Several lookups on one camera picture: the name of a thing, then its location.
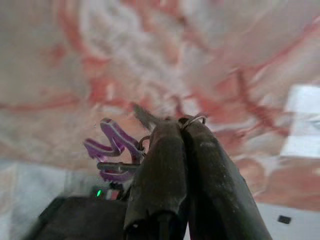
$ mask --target marble surface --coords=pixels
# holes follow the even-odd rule
[[[97,174],[82,141],[108,143],[102,118],[148,134],[132,102],[161,117],[208,113],[257,202],[320,210],[320,1],[0,4],[0,229],[33,218],[13,205],[53,197],[60,170]]]

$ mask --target black square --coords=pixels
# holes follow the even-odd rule
[[[283,224],[289,224],[291,222],[291,217],[280,215],[278,217],[278,222],[283,223]]]

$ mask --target green led light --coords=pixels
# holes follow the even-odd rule
[[[96,193],[96,196],[99,197],[101,195],[102,191],[99,190],[97,193]]]

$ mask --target purple object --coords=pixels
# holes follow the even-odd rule
[[[144,151],[139,149],[139,142],[125,133],[115,121],[104,118],[100,122],[100,127],[109,139],[110,146],[102,145],[91,138],[87,138],[83,145],[92,159],[96,159],[98,163],[107,163],[108,157],[120,156],[127,148],[131,154],[132,163],[139,164],[141,162]],[[125,182],[133,176],[133,173],[129,170],[101,170],[100,175],[105,181]]]

